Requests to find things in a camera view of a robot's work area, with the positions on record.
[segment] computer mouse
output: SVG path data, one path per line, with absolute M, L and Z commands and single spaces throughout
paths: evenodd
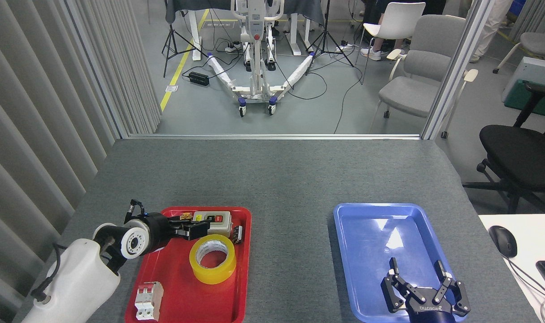
M 516 243 L 516 238 L 510 230 L 499 225 L 494 225 L 490 227 L 488 232 L 502 255 L 508 258 L 518 255 L 518 243 Z

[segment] tripod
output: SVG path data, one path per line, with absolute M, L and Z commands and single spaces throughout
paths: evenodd
M 306 75 L 308 75 L 308 73 L 310 71 L 310 68 L 312 67 L 316 57 L 321 55 L 321 54 L 324 54 L 324 53 L 342 54 L 342 55 L 344 55 L 344 57 L 346 58 L 346 60 L 350 64 L 350 66 L 354 67 L 354 64 L 352 64 L 352 62 L 348 58 L 348 55 L 346 55 L 346 53 L 344 53 L 344 51 L 342 51 L 342 48 L 338 45 L 338 43 L 335 41 L 334 37 L 332 37 L 332 35 L 328 31 L 328 15 L 329 14 L 330 14 L 330 0 L 328 0 L 328 2 L 326 4 L 326 12 L 324 13 L 324 20 L 325 20 L 324 31 L 322 31 L 322 33 L 320 35 L 318 35 L 318 37 L 316 39 L 314 39 L 312 45 L 310 45 L 310 47 L 312 47 L 312 46 L 316 47 L 316 51 L 314 51 L 314 56 L 312 58 L 312 62 L 310 63 L 310 66 L 306 70 Z M 327 46 L 326 46 L 327 37 L 330 37 L 332 43 L 334 43 L 334 45 L 336 45 L 336 48 L 338 49 L 337 52 L 328 51 Z
M 199 51 L 204 57 L 209 58 L 208 55 L 206 55 L 201 48 L 197 48 L 193 43 L 191 43 L 188 39 L 184 38 L 181 34 L 179 34 L 176 30 L 173 29 L 172 24 L 169 24 L 168 29 L 168 36 L 166 37 L 165 45 L 163 46 L 163 50 L 161 51 L 161 54 L 164 53 L 164 50 L 166 49 L 166 57 L 165 57 L 165 69 L 163 72 L 163 77 L 166 76 L 166 65 L 168 64 L 168 60 L 172 59 L 178 54 L 194 51 L 195 49 Z M 190 48 L 186 49 L 184 51 L 178 51 L 176 49 L 176 41 L 174 40 L 174 35 L 178 35 L 178 37 L 182 38 L 184 41 L 186 41 Z

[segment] yellow tape roll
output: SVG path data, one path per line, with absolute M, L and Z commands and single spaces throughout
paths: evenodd
M 201 260 L 209 252 L 222 251 L 227 258 L 215 268 L 201 265 Z M 229 278 L 236 268 L 235 245 L 223 235 L 208 235 L 196 241 L 188 254 L 192 272 L 201 282 L 209 285 L 220 284 Z

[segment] black power adapter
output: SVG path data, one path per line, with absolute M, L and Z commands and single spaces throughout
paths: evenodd
M 191 82 L 196 84 L 200 84 L 203 86 L 209 85 L 209 77 L 205 74 L 190 72 L 188 74 L 188 79 L 191 80 Z

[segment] patient lift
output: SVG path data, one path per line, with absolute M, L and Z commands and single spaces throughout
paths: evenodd
M 252 72 L 250 86 L 236 86 L 221 64 L 209 53 L 209 65 L 218 78 L 238 100 L 238 112 L 246 114 L 246 104 L 268 102 L 268 114 L 276 111 L 276 103 L 298 82 L 312 63 L 314 53 L 295 69 L 281 86 L 271 86 L 266 70 L 276 69 L 275 40 L 272 37 L 274 22 L 284 14 L 284 0 L 231 0 L 231 12 L 240 21 L 241 42 L 246 70 Z M 262 39 L 266 40 L 266 57 L 262 57 Z

